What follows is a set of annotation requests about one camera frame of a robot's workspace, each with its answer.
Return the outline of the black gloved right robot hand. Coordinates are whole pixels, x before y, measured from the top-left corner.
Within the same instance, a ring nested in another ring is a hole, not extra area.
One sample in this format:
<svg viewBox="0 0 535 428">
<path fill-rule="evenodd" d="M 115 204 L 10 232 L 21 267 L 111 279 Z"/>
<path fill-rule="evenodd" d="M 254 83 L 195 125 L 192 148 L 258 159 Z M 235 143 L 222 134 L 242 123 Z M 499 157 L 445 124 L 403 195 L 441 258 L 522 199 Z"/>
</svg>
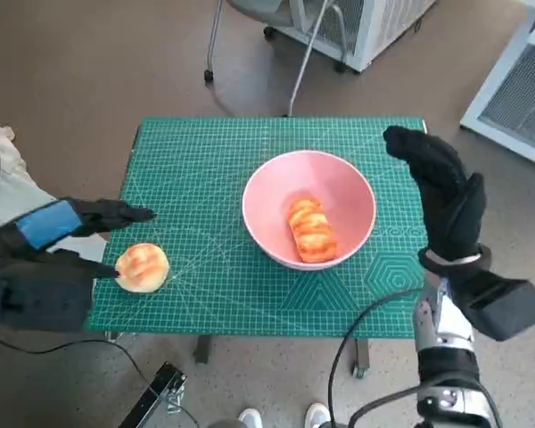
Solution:
<svg viewBox="0 0 535 428">
<path fill-rule="evenodd" d="M 428 249 L 447 261 L 478 254 L 487 203 L 482 174 L 467 174 L 457 151 L 437 136 L 390 126 L 383 139 L 387 153 L 406 162 L 419 189 Z"/>
</svg>

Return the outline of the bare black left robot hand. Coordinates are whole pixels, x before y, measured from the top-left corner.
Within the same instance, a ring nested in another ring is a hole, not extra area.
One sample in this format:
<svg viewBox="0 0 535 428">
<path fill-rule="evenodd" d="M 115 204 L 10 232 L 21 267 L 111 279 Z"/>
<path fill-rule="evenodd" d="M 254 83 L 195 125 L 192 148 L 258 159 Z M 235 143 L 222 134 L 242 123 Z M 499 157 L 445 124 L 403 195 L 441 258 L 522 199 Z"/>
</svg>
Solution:
<svg viewBox="0 0 535 428">
<path fill-rule="evenodd" d="M 86 201 L 65 197 L 0 226 L 0 240 L 13 255 L 24 259 L 66 264 L 92 278 L 115 278 L 118 274 L 113 267 L 71 256 L 67 251 L 48 253 L 46 250 L 68 236 L 88 237 L 155 217 L 152 210 L 121 200 Z"/>
</svg>

